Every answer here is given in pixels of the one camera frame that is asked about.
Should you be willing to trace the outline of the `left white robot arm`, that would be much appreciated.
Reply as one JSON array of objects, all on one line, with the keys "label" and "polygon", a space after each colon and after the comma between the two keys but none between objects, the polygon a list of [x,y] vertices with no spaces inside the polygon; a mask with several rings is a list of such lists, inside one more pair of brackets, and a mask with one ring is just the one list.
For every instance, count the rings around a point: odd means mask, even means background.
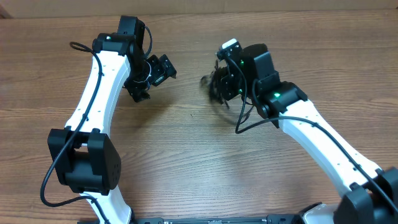
[{"label": "left white robot arm", "polygon": [[149,28],[134,16],[122,16],[118,29],[101,33],[91,47],[71,42],[71,48],[92,56],[89,79],[70,119],[52,129],[47,144],[52,157],[49,173],[87,201],[97,223],[135,223],[132,208],[119,188],[121,157],[110,139],[113,114],[121,90],[135,102],[149,99],[149,89],[177,72],[166,55],[143,48]]}]

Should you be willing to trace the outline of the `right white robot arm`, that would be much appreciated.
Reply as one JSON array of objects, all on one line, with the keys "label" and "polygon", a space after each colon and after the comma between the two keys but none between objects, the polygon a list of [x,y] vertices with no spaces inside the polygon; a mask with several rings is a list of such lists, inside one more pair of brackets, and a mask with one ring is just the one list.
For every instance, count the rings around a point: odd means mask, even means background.
[{"label": "right white robot arm", "polygon": [[297,141],[335,186],[340,203],[316,203],[293,215],[292,223],[396,223],[397,169],[382,169],[352,147],[321,116],[294,83],[280,80],[264,44],[241,47],[231,39],[216,54],[225,61],[213,86],[223,101],[241,96],[257,109],[262,123],[272,123]]}]

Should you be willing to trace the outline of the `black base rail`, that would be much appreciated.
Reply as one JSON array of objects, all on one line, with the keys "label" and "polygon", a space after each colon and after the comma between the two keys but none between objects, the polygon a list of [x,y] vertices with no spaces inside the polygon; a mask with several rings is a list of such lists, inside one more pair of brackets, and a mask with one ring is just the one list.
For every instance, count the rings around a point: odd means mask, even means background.
[{"label": "black base rail", "polygon": [[149,224],[291,224],[291,223],[331,223],[337,204],[327,205],[321,202],[310,205],[296,214],[270,214],[265,217],[234,218],[139,218],[136,223]]}]

